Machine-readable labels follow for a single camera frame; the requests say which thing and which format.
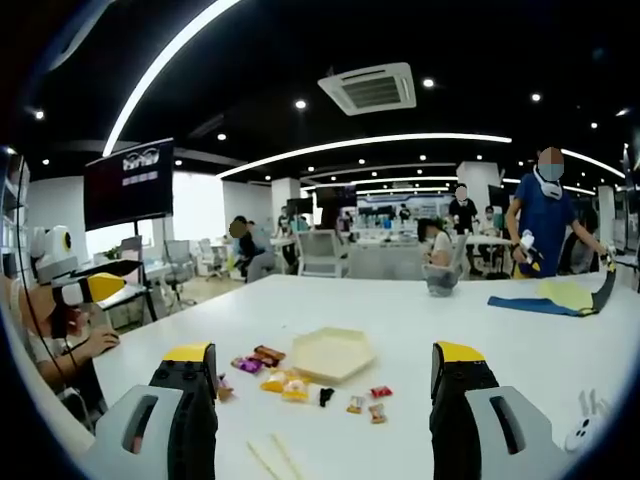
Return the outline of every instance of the yellow cloth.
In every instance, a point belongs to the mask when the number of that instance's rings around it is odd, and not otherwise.
[[[548,298],[556,305],[581,311],[593,308],[591,292],[575,282],[559,282],[545,279],[538,286],[538,295]]]

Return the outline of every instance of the curved led light strip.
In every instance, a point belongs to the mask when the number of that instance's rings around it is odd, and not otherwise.
[[[403,133],[400,135],[382,135],[380,137],[356,138],[353,140],[343,140],[341,142],[325,143],[324,145],[315,145],[313,147],[301,148],[291,152],[281,153],[273,157],[263,158],[255,162],[247,163],[240,167],[232,168],[217,175],[218,178],[228,177],[236,173],[244,172],[252,168],[267,165],[269,163],[278,162],[287,158],[299,157],[309,153],[323,152],[325,150],[333,150],[336,148],[354,147],[357,145],[369,145],[372,143],[397,142],[403,140],[479,140],[485,142],[511,143],[508,137],[496,137],[495,135],[477,135],[471,133]]]
[[[180,49],[189,42],[189,40],[195,37],[200,30],[240,1],[241,0],[217,0],[215,3],[203,10],[200,15],[191,20],[191,22],[189,22],[189,24],[184,27],[182,31],[176,35],[173,40],[171,40],[171,42],[169,42],[169,45],[164,47],[164,50],[162,50],[160,55],[156,57],[138,82],[138,85],[136,85],[136,88],[131,92],[127,103],[124,104],[124,107],[118,116],[118,120],[116,120],[116,123],[109,134],[109,139],[107,140],[104,151],[102,152],[103,157],[111,155],[113,147],[118,141],[118,138],[120,137],[127,120],[129,120],[133,110],[136,108],[136,105],[138,105],[138,102],[140,102],[140,99],[145,94],[151,83],[153,83],[162,69],[167,66],[175,54],[178,53]]]

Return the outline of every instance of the monitor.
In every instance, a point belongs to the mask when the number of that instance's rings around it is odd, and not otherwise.
[[[319,187],[316,188],[318,208],[328,206],[355,207],[357,206],[357,195],[355,185],[345,185],[342,187]]]
[[[173,139],[138,145],[84,169],[87,231],[173,214]]]
[[[287,216],[293,217],[301,213],[313,213],[312,198],[290,198],[287,200]]]

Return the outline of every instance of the hand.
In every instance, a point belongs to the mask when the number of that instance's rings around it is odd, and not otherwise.
[[[524,252],[519,245],[513,250],[512,256],[517,263],[527,263],[527,257],[524,255]]]
[[[102,325],[94,328],[87,341],[78,348],[81,348],[88,357],[95,358],[108,348],[113,348],[119,344],[120,339],[115,330]]]

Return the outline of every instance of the white chair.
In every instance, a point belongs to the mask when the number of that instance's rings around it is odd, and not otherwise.
[[[342,278],[349,271],[346,249],[335,230],[312,230],[296,234],[300,251],[298,275]]]

